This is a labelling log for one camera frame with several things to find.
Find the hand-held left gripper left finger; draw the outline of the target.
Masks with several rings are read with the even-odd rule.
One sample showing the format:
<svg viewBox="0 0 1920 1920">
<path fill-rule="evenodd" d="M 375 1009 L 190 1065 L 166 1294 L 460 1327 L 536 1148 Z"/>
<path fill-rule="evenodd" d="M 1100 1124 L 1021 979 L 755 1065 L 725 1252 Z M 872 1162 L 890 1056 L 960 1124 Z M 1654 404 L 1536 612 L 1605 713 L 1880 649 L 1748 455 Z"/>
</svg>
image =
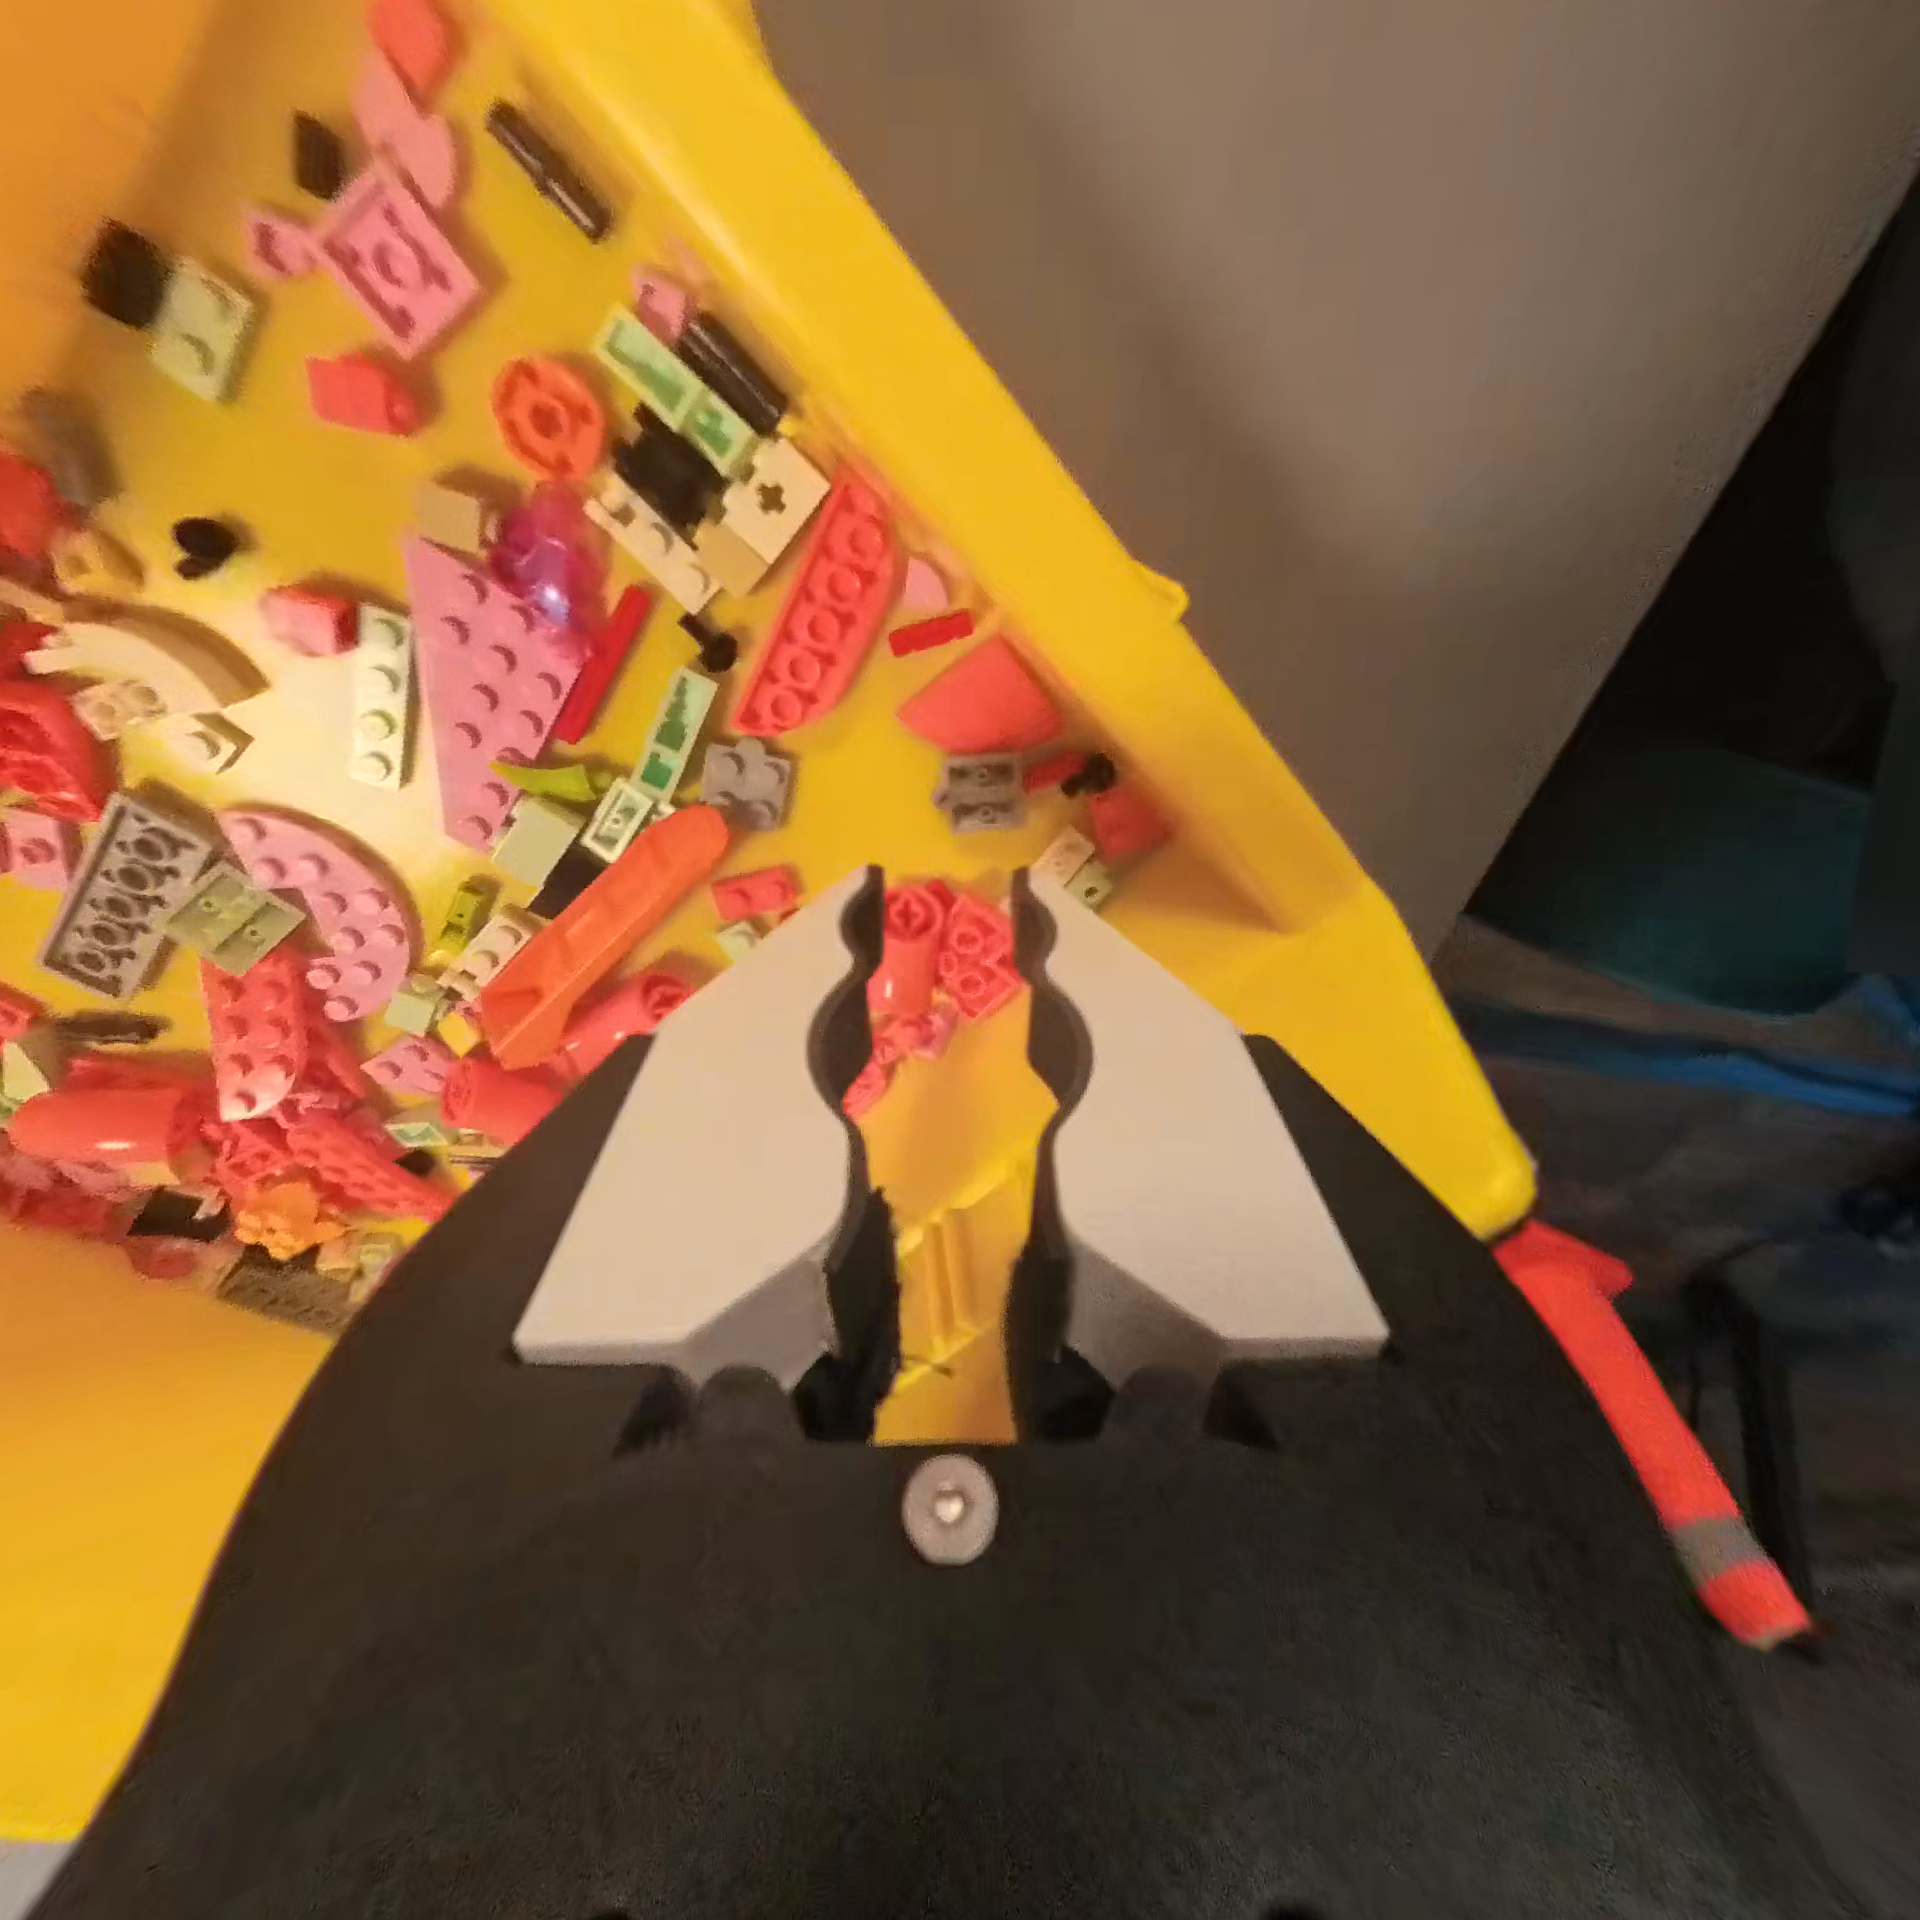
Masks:
<svg viewBox="0 0 1920 1920">
<path fill-rule="evenodd" d="M 885 881 L 857 865 L 652 1034 L 516 1327 L 543 1367 L 895 1372 L 893 1225 L 844 1112 Z"/>
</svg>

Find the heap of toy bricks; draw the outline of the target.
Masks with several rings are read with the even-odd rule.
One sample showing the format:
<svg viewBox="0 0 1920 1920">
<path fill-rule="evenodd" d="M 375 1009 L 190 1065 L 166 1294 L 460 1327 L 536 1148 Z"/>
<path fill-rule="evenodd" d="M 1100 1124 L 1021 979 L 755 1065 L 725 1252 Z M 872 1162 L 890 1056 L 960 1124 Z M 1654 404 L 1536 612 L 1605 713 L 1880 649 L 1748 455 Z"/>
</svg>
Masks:
<svg viewBox="0 0 1920 1920">
<path fill-rule="evenodd" d="M 883 857 L 846 1112 L 1008 1028 L 1005 874 L 1172 844 L 495 5 L 4 5 L 4 1219 L 332 1331 Z"/>
</svg>

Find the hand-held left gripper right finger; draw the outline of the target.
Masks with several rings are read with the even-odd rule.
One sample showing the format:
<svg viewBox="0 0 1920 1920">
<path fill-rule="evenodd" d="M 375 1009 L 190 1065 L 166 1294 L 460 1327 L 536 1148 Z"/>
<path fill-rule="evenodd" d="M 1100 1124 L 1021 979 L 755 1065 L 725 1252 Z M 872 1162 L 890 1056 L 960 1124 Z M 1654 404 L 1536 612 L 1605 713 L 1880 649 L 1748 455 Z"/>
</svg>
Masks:
<svg viewBox="0 0 1920 1920">
<path fill-rule="evenodd" d="M 1251 1044 L 1063 882 L 1010 897 L 1039 1137 L 1010 1331 L 1091 1372 L 1371 1361 L 1388 1327 Z"/>
</svg>

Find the dark blue cloth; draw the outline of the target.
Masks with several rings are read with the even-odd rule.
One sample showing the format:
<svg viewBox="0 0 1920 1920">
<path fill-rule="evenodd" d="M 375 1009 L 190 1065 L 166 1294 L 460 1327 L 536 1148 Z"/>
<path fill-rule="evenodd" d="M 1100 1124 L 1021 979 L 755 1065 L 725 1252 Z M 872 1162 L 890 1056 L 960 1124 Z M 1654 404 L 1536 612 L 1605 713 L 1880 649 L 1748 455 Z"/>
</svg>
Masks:
<svg viewBox="0 0 1920 1920">
<path fill-rule="evenodd" d="M 1785 1028 L 1867 993 L 1908 1062 L 1861 1064 L 1524 1004 L 1447 997 L 1490 1057 L 1916 1122 L 1916 963 L 1852 961 L 1869 793 L 1640 725 L 1575 736 L 1467 921 L 1667 1011 Z"/>
</svg>

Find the yellow plastic bin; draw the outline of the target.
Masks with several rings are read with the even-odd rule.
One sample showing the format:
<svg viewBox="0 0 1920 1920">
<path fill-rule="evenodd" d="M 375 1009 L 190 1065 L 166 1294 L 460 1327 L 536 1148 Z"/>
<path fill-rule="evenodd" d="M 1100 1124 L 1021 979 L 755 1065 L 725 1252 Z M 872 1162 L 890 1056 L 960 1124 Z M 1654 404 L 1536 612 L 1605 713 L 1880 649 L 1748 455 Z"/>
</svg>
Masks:
<svg viewBox="0 0 1920 1920">
<path fill-rule="evenodd" d="M 349 773 L 349 660 L 306 658 L 261 627 L 269 590 L 405 612 L 416 489 L 531 489 L 493 425 L 495 375 L 551 357 L 637 401 L 593 358 L 631 277 L 686 274 L 793 401 L 781 425 L 828 481 L 846 469 L 893 534 L 896 574 L 926 557 L 1005 635 L 1067 721 L 1063 743 L 1117 757 L 1122 797 L 1165 840 L 1127 867 L 1117 928 L 1245 1028 L 1273 1034 L 1475 1234 L 1532 1199 L 1519 1139 L 1378 889 L 1254 729 L 1148 576 L 1079 493 L 908 256 L 804 124 L 765 59 L 749 5 L 439 5 L 452 67 L 428 111 L 454 132 L 460 183 L 434 222 L 482 286 L 434 349 L 394 378 L 426 408 L 411 440 L 324 425 L 306 361 L 389 361 L 327 274 L 261 277 L 244 228 L 312 222 L 292 172 L 295 116 L 338 132 L 349 180 L 369 150 L 351 105 L 386 49 L 388 5 L 4 5 L 4 532 L 48 494 L 63 446 L 21 414 L 54 395 L 104 437 L 114 493 L 63 510 L 84 592 L 143 635 L 246 655 L 253 696 L 114 743 L 89 733 L 106 795 L 155 795 L 214 823 L 257 803 L 319 823 L 389 879 L 418 957 L 481 844 L 443 831 L 430 721 L 399 787 Z M 482 132 L 507 102 L 612 197 L 589 244 L 542 206 Z M 152 334 L 82 302 L 77 272 L 119 218 L 188 272 L 186 293 L 252 308 L 235 386 L 174 380 Z M 220 516 L 244 553 L 201 583 L 174 574 L 171 525 Z M 787 829 L 736 865 L 791 865 L 810 893 L 863 859 L 1004 898 L 1010 869 L 1079 803 L 1049 793 L 1024 836 L 965 844 L 908 777 L 937 773 L 899 705 L 944 666 L 896 660 L 885 627 L 827 720 L 781 736 L 797 761 Z M 186 636 L 176 644 L 174 627 Z M 942 1062 L 901 1071 L 861 1124 L 893 1199 L 908 1370 L 885 1438 L 989 1411 L 998 1309 L 1024 1233 L 1043 1095 L 1024 1068 L 1024 997 L 962 1026 Z M 180 1647 L 190 1604 L 269 1425 L 319 1362 L 319 1335 L 217 1301 L 229 1249 L 124 1252 L 104 1188 L 21 1184 L 4 1164 L 4 1841 L 79 1833 L 126 1759 Z"/>
</svg>

